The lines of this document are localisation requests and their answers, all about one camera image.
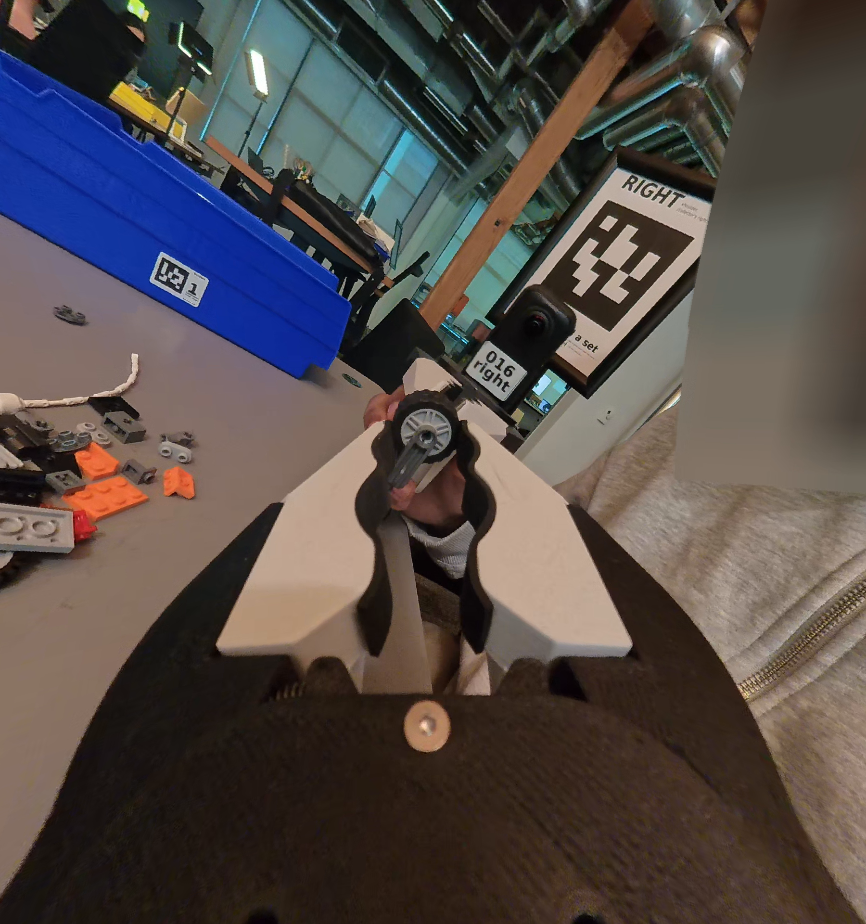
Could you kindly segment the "large orange lego plate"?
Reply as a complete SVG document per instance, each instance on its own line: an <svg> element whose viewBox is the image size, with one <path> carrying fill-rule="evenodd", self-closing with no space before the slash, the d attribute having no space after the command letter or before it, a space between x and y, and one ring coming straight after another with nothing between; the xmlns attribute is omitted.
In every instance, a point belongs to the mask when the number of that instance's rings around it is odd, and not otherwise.
<svg viewBox="0 0 866 924"><path fill-rule="evenodd" d="M79 491L67 494L63 503L75 511L85 513L98 522L112 515L134 509L149 502L149 496L129 479L116 476L95 481Z"/></svg>

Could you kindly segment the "medium orange lego wedge plate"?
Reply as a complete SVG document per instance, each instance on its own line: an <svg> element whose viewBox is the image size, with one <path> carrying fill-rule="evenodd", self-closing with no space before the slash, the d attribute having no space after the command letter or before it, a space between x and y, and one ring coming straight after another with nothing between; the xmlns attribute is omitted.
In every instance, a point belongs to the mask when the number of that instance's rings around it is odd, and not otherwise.
<svg viewBox="0 0 866 924"><path fill-rule="evenodd" d="M120 463L101 445L91 441L74 453L75 460L86 481L107 479L116 476Z"/></svg>

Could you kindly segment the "slanted wooden beam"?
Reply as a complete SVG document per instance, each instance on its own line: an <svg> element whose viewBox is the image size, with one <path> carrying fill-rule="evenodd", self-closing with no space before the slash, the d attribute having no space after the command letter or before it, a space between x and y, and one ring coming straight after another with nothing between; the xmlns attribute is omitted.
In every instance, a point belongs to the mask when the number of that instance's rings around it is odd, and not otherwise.
<svg viewBox="0 0 866 924"><path fill-rule="evenodd" d="M427 295L419 314L433 331L455 308L653 24L647 2L624 6Z"/></svg>

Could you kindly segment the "person's right hand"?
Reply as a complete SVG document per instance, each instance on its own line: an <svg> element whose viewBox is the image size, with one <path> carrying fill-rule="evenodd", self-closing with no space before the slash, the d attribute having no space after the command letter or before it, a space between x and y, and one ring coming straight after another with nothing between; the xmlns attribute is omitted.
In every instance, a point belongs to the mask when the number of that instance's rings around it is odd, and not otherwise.
<svg viewBox="0 0 866 924"><path fill-rule="evenodd" d="M367 429L376 422L392 420L404 397L404 387L390 395L379 393L371 397L364 413L364 427ZM462 509L464 488L465 478L457 458L452 457L429 481L424 491L418 492L414 481L392 489L389 494L391 508L437 536L448 535L465 521Z"/></svg>

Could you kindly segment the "large black object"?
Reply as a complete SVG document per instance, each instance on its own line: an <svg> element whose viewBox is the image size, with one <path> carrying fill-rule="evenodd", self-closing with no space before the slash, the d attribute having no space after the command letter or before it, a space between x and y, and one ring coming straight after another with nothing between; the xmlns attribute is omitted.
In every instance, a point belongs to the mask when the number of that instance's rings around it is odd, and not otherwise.
<svg viewBox="0 0 866 924"><path fill-rule="evenodd" d="M140 62L146 25L103 1L71 1L30 45L25 63L103 104Z"/></svg>

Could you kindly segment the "large blue plastic bin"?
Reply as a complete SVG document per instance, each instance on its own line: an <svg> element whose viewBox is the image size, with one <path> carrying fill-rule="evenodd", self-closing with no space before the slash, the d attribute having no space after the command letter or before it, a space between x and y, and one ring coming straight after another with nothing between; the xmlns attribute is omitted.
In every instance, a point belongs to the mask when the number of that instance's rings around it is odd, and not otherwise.
<svg viewBox="0 0 866 924"><path fill-rule="evenodd" d="M3 51L0 214L292 376L338 354L350 303L330 270Z"/></svg>

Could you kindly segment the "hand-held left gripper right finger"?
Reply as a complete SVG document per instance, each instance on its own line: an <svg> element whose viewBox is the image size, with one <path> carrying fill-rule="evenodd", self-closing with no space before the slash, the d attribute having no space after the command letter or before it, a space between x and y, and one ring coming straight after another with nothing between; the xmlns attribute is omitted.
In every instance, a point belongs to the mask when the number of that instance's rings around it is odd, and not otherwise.
<svg viewBox="0 0 866 924"><path fill-rule="evenodd" d="M489 694L520 659L625 656L632 639L561 496L473 422L456 458L473 527L456 693Z"/></svg>

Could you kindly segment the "pile of mixed lego pieces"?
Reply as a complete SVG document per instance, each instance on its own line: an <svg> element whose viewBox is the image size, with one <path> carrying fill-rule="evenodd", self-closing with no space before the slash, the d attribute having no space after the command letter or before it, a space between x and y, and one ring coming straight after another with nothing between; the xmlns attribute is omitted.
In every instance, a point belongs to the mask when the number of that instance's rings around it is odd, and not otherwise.
<svg viewBox="0 0 866 924"><path fill-rule="evenodd" d="M59 432L26 410L0 413L0 503L70 510L75 547L91 540L95 522L63 503L86 486L74 453L88 443L86 434Z"/></svg>

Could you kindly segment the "person's grey hoodie torso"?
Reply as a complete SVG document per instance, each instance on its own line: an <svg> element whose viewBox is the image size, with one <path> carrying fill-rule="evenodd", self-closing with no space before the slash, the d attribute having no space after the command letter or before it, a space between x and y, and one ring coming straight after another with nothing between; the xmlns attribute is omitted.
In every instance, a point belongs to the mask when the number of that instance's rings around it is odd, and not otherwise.
<svg viewBox="0 0 866 924"><path fill-rule="evenodd" d="M866 922L866 496L675 473L678 406L557 485L726 665Z"/></svg>

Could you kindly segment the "black lego wheel grey hub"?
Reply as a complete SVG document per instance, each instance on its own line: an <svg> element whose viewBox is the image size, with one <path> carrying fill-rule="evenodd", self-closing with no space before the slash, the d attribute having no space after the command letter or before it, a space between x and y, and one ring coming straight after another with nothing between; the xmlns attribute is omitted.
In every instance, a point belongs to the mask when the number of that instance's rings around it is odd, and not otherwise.
<svg viewBox="0 0 866 924"><path fill-rule="evenodd" d="M443 391L423 389L407 395L391 422L396 462L435 464L454 451L460 433L457 411Z"/></svg>

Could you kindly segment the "dark grey lego axle connector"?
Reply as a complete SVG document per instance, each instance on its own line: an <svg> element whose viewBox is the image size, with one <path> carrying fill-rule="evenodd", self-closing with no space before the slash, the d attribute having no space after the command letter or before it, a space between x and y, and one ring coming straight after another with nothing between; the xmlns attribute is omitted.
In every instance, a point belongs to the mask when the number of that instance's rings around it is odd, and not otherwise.
<svg viewBox="0 0 866 924"><path fill-rule="evenodd" d="M397 457L392 472L388 478L391 491L404 488L410 482L418 468L427 462L427 457L436 449L436 432L428 427L421 427L414 431L403 450Z"/></svg>

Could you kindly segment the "black office chair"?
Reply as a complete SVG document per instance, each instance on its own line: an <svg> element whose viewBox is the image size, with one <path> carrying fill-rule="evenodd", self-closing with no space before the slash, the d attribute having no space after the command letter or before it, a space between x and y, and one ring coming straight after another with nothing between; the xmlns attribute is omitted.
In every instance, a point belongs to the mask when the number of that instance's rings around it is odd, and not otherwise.
<svg viewBox="0 0 866 924"><path fill-rule="evenodd" d="M413 302L404 298L347 352L342 361L379 385L386 394L402 384L420 350L433 360L446 348Z"/></svg>

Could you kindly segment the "person's right forearm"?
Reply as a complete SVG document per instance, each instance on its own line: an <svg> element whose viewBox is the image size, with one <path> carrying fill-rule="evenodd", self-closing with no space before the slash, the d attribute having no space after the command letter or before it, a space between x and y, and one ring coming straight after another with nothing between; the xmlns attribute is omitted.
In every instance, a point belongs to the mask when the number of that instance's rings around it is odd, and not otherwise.
<svg viewBox="0 0 866 924"><path fill-rule="evenodd" d="M421 524L406 515L403 515L403 520L411 539L419 544L433 565L451 579L464 576L475 533L470 522L465 521L448 534L437 536L431 526Z"/></svg>

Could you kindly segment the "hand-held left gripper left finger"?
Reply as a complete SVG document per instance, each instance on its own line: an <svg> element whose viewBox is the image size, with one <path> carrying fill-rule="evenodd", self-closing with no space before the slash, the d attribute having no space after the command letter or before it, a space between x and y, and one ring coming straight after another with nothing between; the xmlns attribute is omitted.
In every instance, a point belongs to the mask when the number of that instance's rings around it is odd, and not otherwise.
<svg viewBox="0 0 866 924"><path fill-rule="evenodd" d="M339 659L357 690L431 695L407 529L390 512L391 428L375 423L291 491L217 649Z"/></svg>

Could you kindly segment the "yellow box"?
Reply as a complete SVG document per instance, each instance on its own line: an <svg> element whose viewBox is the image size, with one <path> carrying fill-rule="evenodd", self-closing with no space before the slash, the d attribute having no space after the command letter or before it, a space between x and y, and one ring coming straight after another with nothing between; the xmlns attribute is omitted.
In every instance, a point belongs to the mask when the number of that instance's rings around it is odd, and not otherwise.
<svg viewBox="0 0 866 924"><path fill-rule="evenodd" d="M120 82L106 102L144 134L160 140L168 137L179 144L186 142L185 120L166 112L131 85Z"/></svg>

